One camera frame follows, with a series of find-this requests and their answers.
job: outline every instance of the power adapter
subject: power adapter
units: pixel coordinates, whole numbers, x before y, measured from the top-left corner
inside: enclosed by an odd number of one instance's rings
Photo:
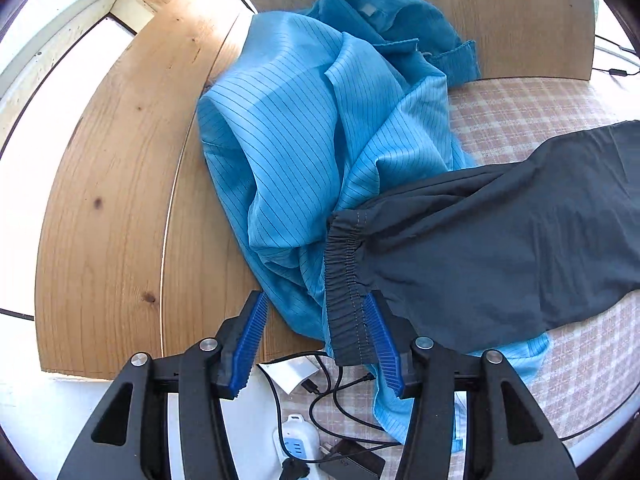
[[[342,458],[321,462],[318,467],[335,480],[380,480],[385,459],[362,447],[353,440],[342,439],[331,448],[325,458],[341,455]]]

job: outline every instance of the white power strip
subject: white power strip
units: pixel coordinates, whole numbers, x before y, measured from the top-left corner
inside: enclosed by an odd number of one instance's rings
[[[306,460],[318,460],[322,458],[320,451],[320,437],[318,430],[309,424],[302,415],[294,413],[282,425],[282,437],[287,450],[297,458]],[[280,445],[280,437],[278,430],[273,432],[273,443],[278,453],[280,463],[289,458]],[[326,473],[318,468],[318,464],[307,464],[309,466],[309,474],[307,480],[328,480]]]

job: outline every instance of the checkered fabric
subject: checkered fabric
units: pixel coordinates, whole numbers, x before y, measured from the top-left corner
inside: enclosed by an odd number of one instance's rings
[[[481,80],[451,91],[450,122],[463,147],[479,164],[515,162],[527,158],[549,137],[640,118],[636,105],[629,105],[637,102],[637,95],[630,99],[628,92],[599,75],[591,82],[552,78]],[[640,291],[636,291],[599,316],[549,333],[553,347],[530,390],[559,436],[600,420],[640,380],[639,306]],[[337,369],[329,360],[325,362],[335,379]],[[364,367],[346,368],[343,383],[366,372]],[[324,386],[322,374],[314,379]],[[374,422],[372,383],[358,384],[339,395],[348,412]],[[290,396],[282,394],[284,413],[301,413],[308,420],[312,399],[302,388]],[[330,399],[320,402],[314,414],[335,433],[388,440],[384,433],[342,416]],[[568,441],[567,446],[588,434]],[[322,435],[321,441],[333,444],[337,439]],[[383,480],[395,478],[402,447],[377,453],[386,460]],[[454,454],[449,479],[462,478],[463,467],[464,454]]]

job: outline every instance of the blue gripper pad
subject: blue gripper pad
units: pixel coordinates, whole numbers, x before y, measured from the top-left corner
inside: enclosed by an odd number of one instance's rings
[[[253,291],[237,317],[225,319],[216,338],[222,344],[216,386],[223,399],[235,399],[248,380],[262,332],[267,324],[269,299]]]
[[[400,354],[373,293],[367,294],[362,303],[362,309],[386,385],[394,391],[396,396],[400,397],[404,390]]]

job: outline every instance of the striped anti-static garment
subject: striped anti-static garment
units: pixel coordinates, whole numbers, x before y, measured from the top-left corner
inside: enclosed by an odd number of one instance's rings
[[[201,97],[198,123],[241,251],[293,330],[330,349],[333,211],[474,165],[449,128],[447,86],[479,76],[475,43],[423,0],[318,0],[254,16],[239,59]],[[379,386],[374,412],[404,441]]]

